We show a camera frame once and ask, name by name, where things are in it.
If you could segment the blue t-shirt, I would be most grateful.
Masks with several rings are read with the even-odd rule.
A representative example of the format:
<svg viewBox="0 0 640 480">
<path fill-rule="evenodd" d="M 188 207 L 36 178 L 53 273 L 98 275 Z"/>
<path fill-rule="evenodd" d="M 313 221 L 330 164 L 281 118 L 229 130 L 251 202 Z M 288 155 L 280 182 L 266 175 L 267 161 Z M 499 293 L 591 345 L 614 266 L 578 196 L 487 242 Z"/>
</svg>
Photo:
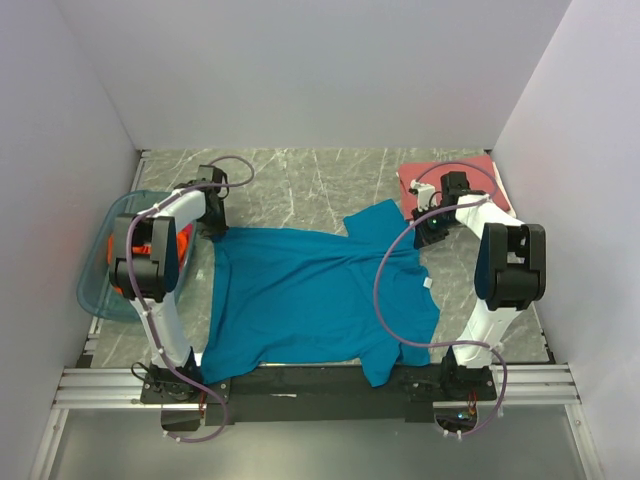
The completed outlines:
<svg viewBox="0 0 640 480">
<path fill-rule="evenodd" d="M 205 382 L 247 374 L 261 363 L 357 359 L 373 387 L 395 364 L 425 366 L 440 312 L 396 203 L 344 220 L 343 236 L 234 227 L 214 244 Z"/>
</svg>

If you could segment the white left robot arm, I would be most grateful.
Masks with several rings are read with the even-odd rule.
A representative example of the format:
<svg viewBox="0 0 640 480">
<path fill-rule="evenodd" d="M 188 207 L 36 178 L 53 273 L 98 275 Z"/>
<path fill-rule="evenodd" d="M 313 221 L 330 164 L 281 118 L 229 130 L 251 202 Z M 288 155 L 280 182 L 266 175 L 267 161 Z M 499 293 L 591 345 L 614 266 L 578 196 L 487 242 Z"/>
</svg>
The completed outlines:
<svg viewBox="0 0 640 480">
<path fill-rule="evenodd" d="M 228 230 L 221 193 L 227 174 L 202 165 L 196 178 L 136 213 L 116 217 L 111 235 L 109 280 L 138 314 L 149 343 L 151 363 L 172 369 L 164 389 L 176 401 L 193 399 L 200 388 L 193 347 L 177 312 L 176 288 L 189 242 L 181 234 L 200 223 L 215 237 Z"/>
</svg>

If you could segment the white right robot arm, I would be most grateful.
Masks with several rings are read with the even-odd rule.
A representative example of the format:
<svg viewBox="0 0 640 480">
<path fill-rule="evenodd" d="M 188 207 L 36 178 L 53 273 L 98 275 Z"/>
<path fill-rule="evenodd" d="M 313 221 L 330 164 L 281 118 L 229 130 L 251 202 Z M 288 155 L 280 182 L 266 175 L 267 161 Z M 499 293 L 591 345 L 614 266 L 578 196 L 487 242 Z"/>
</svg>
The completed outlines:
<svg viewBox="0 0 640 480">
<path fill-rule="evenodd" d="M 446 238 L 449 228 L 468 228 L 480 246 L 474 272 L 474 309 L 447 355 L 456 364 L 441 371 L 444 395 L 460 399 L 474 386 L 469 369 L 488 366 L 495 348 L 521 311 L 539 300 L 546 289 L 546 232 L 539 224 L 524 223 L 497 206 L 490 195 L 473 190 L 463 171 L 444 174 L 438 188 L 413 180 L 409 193 L 417 206 L 411 218 L 414 247 L 421 249 Z"/>
</svg>

